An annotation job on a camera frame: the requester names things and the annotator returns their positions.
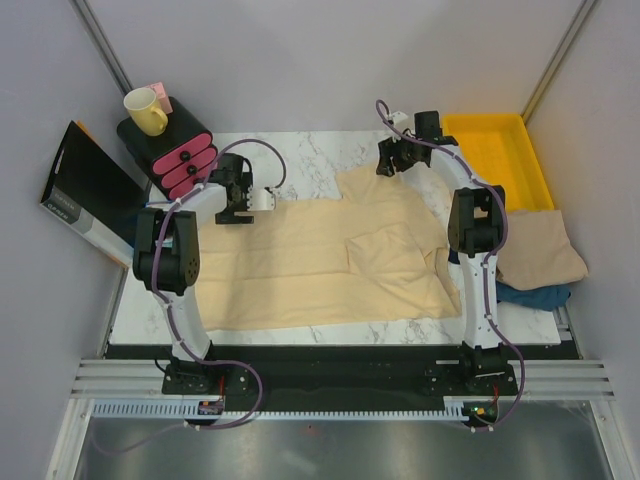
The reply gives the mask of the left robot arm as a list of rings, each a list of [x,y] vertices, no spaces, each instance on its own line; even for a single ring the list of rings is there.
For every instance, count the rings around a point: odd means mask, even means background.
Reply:
[[[172,341],[172,357],[191,362],[185,382],[198,393],[208,393],[219,382],[219,369],[209,363],[211,340],[198,310],[195,284],[202,268],[198,229],[216,225],[250,225],[253,168],[237,154],[222,156],[209,182],[166,206],[142,209],[137,218],[133,273],[161,306]]]

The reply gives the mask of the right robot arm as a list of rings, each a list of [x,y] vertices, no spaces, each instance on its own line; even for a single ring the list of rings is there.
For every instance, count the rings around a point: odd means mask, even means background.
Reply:
[[[496,333],[497,257],[508,233],[504,189],[472,169],[458,141],[443,133],[438,112],[419,112],[410,120],[382,100],[375,108],[392,132],[378,143],[376,173],[392,177],[423,164],[451,193],[447,238],[463,273],[466,317],[457,377],[465,391],[481,393],[507,371],[505,342]]]

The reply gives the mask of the cream yellow t shirt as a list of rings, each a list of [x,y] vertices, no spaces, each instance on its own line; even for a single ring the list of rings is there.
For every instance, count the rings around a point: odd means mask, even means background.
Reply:
[[[339,199],[283,201],[250,225],[199,230],[209,330],[449,318],[461,313],[440,221],[420,191],[363,166]]]

